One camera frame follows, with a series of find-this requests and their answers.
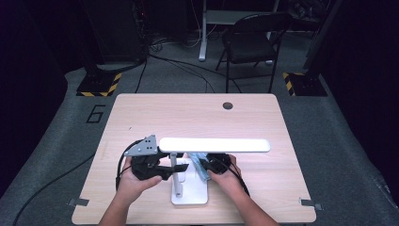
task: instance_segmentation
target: wooden table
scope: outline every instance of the wooden table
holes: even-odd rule
[[[223,108],[229,102],[230,110]],[[313,222],[312,207],[279,104],[273,94],[121,94],[113,106],[72,216],[75,224],[97,224],[115,195],[120,155],[132,142],[162,137],[266,138],[269,153],[235,153],[252,199],[277,222]],[[167,158],[162,165],[169,164]],[[171,177],[143,192],[131,205],[129,224],[242,223],[238,211],[208,182],[204,205],[173,205]]]

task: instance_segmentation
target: hazard tape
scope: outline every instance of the hazard tape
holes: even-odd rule
[[[121,73],[115,76],[114,81],[112,82],[112,85],[107,92],[76,92],[76,96],[87,96],[87,97],[112,96],[115,89],[117,88],[118,82],[120,81],[121,77],[122,77]]]
[[[305,74],[304,73],[283,73],[282,74],[282,77],[284,78],[284,81],[285,81],[285,86],[288,89],[288,93],[290,94],[290,96],[295,96],[294,87],[290,80],[290,74],[292,74],[292,75],[305,75]]]

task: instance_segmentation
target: person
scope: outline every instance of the person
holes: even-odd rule
[[[131,166],[132,157],[126,157],[124,169]],[[236,173],[241,174],[241,170],[236,166],[236,158],[230,154],[231,162],[235,167],[231,168]],[[227,170],[223,174],[215,174],[208,170],[209,176],[214,180],[232,200],[243,221],[247,226],[267,226],[279,225],[244,191],[238,179],[232,172]],[[125,170],[120,177],[120,185],[114,199],[100,220],[99,225],[125,225],[129,206],[141,195],[143,191],[158,185],[162,181],[161,176],[154,176],[148,180],[140,181],[131,170]]]

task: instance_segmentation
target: black chair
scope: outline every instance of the black chair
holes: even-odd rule
[[[253,66],[256,67],[259,62],[268,60],[273,61],[271,74],[240,76],[234,79],[271,75],[268,90],[271,92],[282,35],[290,26],[292,19],[291,14],[287,12],[258,13],[237,21],[231,29],[223,34],[224,50],[216,70],[218,70],[220,62],[227,62],[226,93],[229,92],[229,81],[233,80],[229,76],[230,63],[256,62]],[[271,32],[270,39],[266,36],[267,32]]]

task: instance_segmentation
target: metal bracket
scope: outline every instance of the metal bracket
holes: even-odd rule
[[[139,143],[134,145],[128,151],[124,153],[125,156],[141,156],[141,155],[152,155],[158,153],[158,147],[156,146],[155,135],[145,137]]]
[[[88,206],[88,200],[84,199],[70,199],[70,201],[67,203],[67,205],[76,207],[76,205],[83,205],[83,206]]]
[[[321,203],[315,203],[312,200],[302,200],[301,198],[299,198],[299,203],[303,206],[312,206],[314,210],[324,210]]]

